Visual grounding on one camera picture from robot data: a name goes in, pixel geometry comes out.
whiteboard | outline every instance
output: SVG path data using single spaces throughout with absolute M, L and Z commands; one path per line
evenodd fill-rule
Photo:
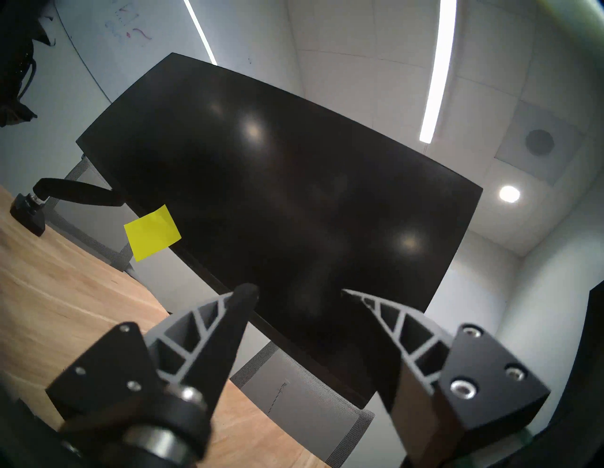
M 56 8 L 110 101 L 172 52 L 210 61 L 182 0 L 56 0 Z

ceiling light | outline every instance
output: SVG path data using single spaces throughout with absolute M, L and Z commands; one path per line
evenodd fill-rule
M 217 65 L 216 59 L 214 58 L 214 54 L 212 53 L 212 49 L 210 49 L 210 44 L 208 43 L 208 40 L 205 38 L 205 34 L 202 31 L 201 26 L 199 25 L 199 21 L 197 21 L 197 16 L 195 16 L 193 7 L 191 6 L 189 0 L 184 0 L 184 2 L 185 2 L 185 5 L 187 6 L 187 10 L 189 11 L 189 14 L 191 15 L 191 19 L 193 20 L 193 23 L 195 24 L 195 27 L 197 28 L 199 37 L 201 37 L 201 41 L 204 43 L 205 51 L 208 53 L 208 57 L 210 58 L 210 61 L 214 65 Z
M 499 198 L 508 203 L 517 202 L 520 198 L 520 191 L 516 187 L 506 185 L 499 191 Z
M 419 140 L 430 143 L 434 136 L 436 121 L 439 118 L 440 105 L 445 93 L 445 83 L 449 74 L 449 62 L 453 49 L 453 35 L 455 32 L 455 11 L 457 0 L 440 0 L 439 33 L 436 38 L 436 52 L 434 53 L 434 67 L 426 112 L 423 115 L 422 130 Z

screw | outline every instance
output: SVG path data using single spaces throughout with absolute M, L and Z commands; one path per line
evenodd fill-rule
M 130 380 L 126 386 L 128 387 L 128 390 L 132 390 L 133 392 L 138 392 L 142 388 L 141 384 L 136 380 Z
M 512 380 L 520 382 L 526 377 L 526 372 L 520 369 L 520 367 L 515 367 L 511 365 L 506 368 L 506 376 L 508 376 Z
M 462 400 L 470 400 L 476 396 L 478 390 L 474 386 L 473 383 L 468 382 L 467 380 L 454 380 L 451 383 L 451 392 L 458 398 Z
M 473 336 L 474 338 L 478 338 L 483 334 L 483 332 L 481 332 L 478 328 L 473 327 L 471 325 L 463 327 L 463 332 L 467 335 Z

led light strip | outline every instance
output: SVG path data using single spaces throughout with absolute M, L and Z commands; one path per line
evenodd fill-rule
M 456 10 L 457 0 L 440 0 L 439 34 L 436 39 L 434 68 L 432 69 L 426 112 L 423 115 L 422 130 L 419 134 L 419 140 L 424 143 L 432 141 L 436 121 L 439 118 L 440 105 L 443 102 L 445 84 L 449 73 L 449 62 L 451 61 L 451 50 L 453 48 Z
M 210 61 L 214 65 L 217 65 L 216 59 L 214 58 L 214 54 L 212 53 L 212 49 L 210 49 L 210 44 L 208 43 L 208 40 L 205 38 L 205 34 L 204 34 L 203 30 L 201 29 L 201 26 L 199 25 L 199 21 L 197 21 L 197 16 L 195 16 L 195 12 L 193 11 L 193 7 L 191 6 L 191 3 L 189 2 L 189 0 L 183 0 L 183 1 L 185 2 L 185 5 L 187 6 L 187 10 L 189 11 L 189 14 L 191 15 L 191 19 L 193 20 L 193 23 L 195 24 L 195 27 L 197 28 L 199 37 L 201 37 L 201 40 L 205 45 L 205 50 L 208 53 L 208 57 L 210 57 Z

monitor arm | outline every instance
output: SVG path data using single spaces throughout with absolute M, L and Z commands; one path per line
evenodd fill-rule
M 42 208 L 49 197 L 102 207 L 120 207 L 125 203 L 124 198 L 113 190 L 67 179 L 43 178 L 34 185 L 30 194 L 24 196 L 19 193 L 16 196 L 10 205 L 10 214 L 40 237 L 46 229 Z

